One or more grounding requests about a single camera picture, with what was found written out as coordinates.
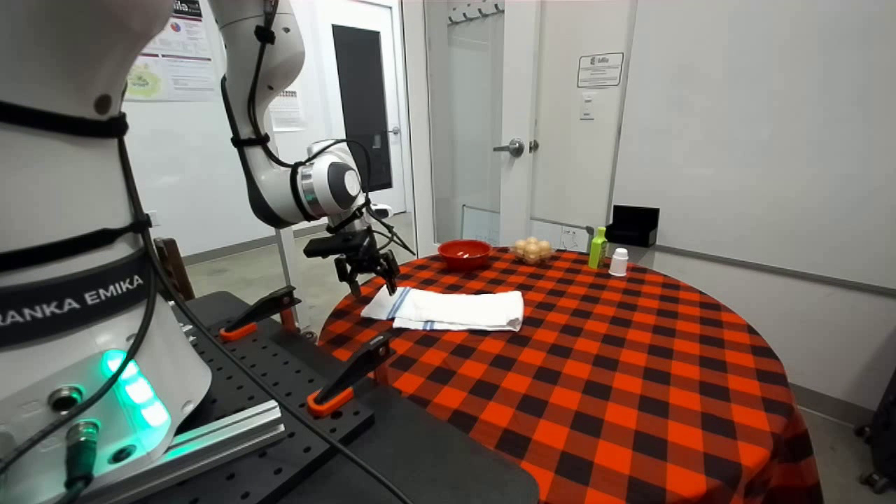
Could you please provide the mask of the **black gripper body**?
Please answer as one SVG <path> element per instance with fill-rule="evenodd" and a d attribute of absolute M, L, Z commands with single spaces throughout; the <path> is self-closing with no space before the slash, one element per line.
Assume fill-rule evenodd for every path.
<path fill-rule="evenodd" d="M 351 273 L 376 274 L 376 263 L 383 256 L 376 241 L 376 230 L 366 218 L 340 228 L 323 238 L 310 238 L 303 249 L 305 258 L 344 262 Z"/>

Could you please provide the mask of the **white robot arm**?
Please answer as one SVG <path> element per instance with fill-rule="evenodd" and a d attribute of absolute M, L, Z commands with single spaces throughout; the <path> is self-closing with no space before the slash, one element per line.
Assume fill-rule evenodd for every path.
<path fill-rule="evenodd" d="M 130 74 L 180 0 L 0 0 L 4 504 L 162 463 L 214 391 L 126 151 Z"/>

